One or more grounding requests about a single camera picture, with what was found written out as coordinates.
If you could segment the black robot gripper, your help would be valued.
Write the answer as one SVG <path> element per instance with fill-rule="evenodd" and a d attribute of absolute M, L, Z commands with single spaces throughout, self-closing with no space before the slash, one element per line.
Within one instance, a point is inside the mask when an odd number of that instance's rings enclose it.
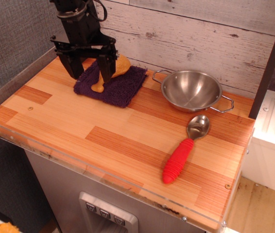
<path fill-rule="evenodd" d="M 116 72 L 116 40 L 101 32 L 100 22 L 93 12 L 59 12 L 64 32 L 53 35 L 51 41 L 57 50 L 73 52 L 78 50 L 87 57 L 98 57 L 97 62 L 105 83 L 109 82 Z M 58 55 L 68 74 L 78 79 L 84 72 L 82 61 L 78 56 Z"/>

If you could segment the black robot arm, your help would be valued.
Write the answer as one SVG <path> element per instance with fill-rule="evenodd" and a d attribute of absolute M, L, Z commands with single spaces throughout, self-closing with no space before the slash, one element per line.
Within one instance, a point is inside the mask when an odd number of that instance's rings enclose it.
<path fill-rule="evenodd" d="M 103 18 L 97 15 L 94 3 L 101 5 Z M 68 74 L 78 79 L 83 73 L 82 62 L 95 58 L 104 82 L 116 72 L 116 40 L 101 32 L 100 23 L 107 19 L 107 10 L 99 0 L 53 0 L 64 32 L 51 36 L 55 52 Z"/>

